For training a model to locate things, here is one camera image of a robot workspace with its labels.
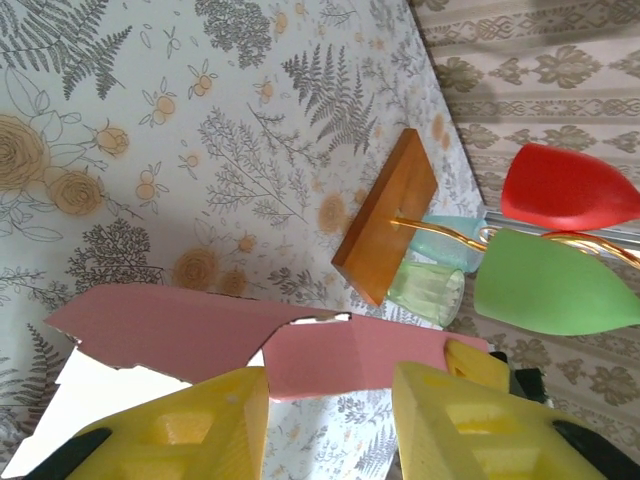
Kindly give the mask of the pink paper box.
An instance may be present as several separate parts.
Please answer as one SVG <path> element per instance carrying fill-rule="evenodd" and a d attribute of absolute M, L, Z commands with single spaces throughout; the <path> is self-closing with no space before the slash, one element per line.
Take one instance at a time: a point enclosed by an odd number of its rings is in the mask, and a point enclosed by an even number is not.
<path fill-rule="evenodd" d="M 5 470 L 27 474 L 82 426 L 247 365 L 266 369 L 264 480 L 385 480 L 396 451 L 397 362 L 444 369 L 437 329 L 156 285 L 90 289 L 48 324 L 77 343 L 34 434 Z"/>

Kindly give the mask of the red plastic wine glass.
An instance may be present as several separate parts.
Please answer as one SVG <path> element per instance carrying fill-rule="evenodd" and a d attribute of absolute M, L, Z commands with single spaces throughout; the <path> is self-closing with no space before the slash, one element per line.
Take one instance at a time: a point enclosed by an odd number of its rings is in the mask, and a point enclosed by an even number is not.
<path fill-rule="evenodd" d="M 510 164 L 500 208 L 549 230 L 599 230 L 640 220 L 640 190 L 593 156 L 529 143 Z"/>

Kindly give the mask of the floral table cover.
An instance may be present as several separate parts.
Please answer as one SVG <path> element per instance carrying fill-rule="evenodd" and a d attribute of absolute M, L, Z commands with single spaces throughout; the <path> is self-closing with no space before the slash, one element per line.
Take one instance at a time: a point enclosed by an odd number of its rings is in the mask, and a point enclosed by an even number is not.
<path fill-rule="evenodd" d="M 103 283 L 366 311 L 331 259 L 397 137 L 477 184 L 408 0 L 0 0 L 0 476 Z"/>

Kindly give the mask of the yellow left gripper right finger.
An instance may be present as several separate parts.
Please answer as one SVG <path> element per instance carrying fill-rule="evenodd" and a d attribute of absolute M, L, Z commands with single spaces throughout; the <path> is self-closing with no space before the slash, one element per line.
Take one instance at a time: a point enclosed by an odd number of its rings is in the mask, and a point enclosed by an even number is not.
<path fill-rule="evenodd" d="M 404 480 L 640 480 L 577 418 L 427 365 L 396 365 L 392 406 Z"/>

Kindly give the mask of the aluminium frame post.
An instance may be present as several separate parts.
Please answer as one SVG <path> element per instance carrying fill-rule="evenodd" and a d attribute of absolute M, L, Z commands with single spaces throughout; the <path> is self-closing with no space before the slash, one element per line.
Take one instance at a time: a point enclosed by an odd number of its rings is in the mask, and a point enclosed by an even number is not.
<path fill-rule="evenodd" d="M 550 233 L 549 229 L 509 219 L 499 212 L 489 211 L 485 215 L 485 220 L 490 226 L 496 228 L 504 227 L 530 234 Z M 624 232 L 616 229 L 601 229 L 587 231 L 587 234 L 600 237 L 625 249 L 640 250 L 640 233 L 638 232 Z"/>

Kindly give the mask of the green plastic wine glass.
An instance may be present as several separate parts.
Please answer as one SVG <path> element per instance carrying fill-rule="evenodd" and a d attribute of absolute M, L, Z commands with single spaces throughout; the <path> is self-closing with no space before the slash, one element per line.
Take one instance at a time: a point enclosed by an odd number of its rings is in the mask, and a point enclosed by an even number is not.
<path fill-rule="evenodd" d="M 477 313 L 529 331 L 578 336 L 640 325 L 640 297 L 596 258 L 502 229 L 477 270 Z"/>

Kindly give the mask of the green plastic tumbler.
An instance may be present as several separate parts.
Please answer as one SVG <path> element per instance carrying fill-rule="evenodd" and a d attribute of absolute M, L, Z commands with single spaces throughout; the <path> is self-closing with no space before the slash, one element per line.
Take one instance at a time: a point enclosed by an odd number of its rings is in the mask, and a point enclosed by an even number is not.
<path fill-rule="evenodd" d="M 409 312 L 440 327 L 456 317 L 465 290 L 460 269 L 403 261 L 387 292 L 387 298 Z"/>

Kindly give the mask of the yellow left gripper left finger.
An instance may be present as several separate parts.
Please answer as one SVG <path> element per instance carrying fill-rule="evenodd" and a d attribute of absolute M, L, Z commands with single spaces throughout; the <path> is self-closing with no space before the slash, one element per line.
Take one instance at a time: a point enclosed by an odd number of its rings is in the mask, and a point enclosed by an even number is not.
<path fill-rule="evenodd" d="M 240 368 L 84 427 L 111 434 L 67 480 L 261 480 L 268 415 L 265 368 Z"/>

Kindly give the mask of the blue plastic tumbler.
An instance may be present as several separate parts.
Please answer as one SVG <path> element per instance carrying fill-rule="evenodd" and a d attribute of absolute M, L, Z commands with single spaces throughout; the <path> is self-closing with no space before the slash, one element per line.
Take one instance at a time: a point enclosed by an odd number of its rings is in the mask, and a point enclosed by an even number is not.
<path fill-rule="evenodd" d="M 476 241 L 480 239 L 480 230 L 487 226 L 483 218 L 462 216 L 425 215 L 422 221 L 448 227 Z M 483 253 L 466 247 L 457 240 L 424 230 L 416 231 L 409 248 L 440 265 L 460 269 L 465 273 L 475 272 L 483 258 Z"/>

